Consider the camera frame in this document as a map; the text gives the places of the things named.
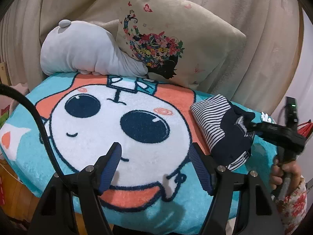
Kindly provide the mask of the floral sleeve forearm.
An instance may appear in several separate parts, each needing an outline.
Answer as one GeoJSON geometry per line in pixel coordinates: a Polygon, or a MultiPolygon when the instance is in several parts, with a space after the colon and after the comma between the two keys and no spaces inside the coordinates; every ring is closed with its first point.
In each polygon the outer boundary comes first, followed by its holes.
{"type": "Polygon", "coordinates": [[[284,234],[292,234],[306,215],[307,190],[304,177],[301,176],[299,186],[283,201],[275,199],[274,202],[284,227],[284,234]]]}

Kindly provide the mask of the right hand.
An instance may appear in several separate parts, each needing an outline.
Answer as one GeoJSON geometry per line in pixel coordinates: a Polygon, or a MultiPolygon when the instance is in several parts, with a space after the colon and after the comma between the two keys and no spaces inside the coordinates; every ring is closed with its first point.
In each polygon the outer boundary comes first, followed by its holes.
{"type": "Polygon", "coordinates": [[[282,185],[284,175],[291,174],[288,194],[291,194],[301,183],[301,168],[296,161],[281,164],[278,157],[273,159],[273,165],[270,173],[270,187],[275,190],[277,186],[282,185]]]}

